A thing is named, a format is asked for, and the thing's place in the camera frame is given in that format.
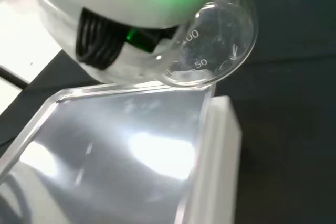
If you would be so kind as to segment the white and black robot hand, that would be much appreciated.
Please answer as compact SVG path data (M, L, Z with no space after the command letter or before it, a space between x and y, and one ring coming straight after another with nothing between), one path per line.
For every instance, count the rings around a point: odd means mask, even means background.
M37 0L47 31L102 83L160 80L209 0Z

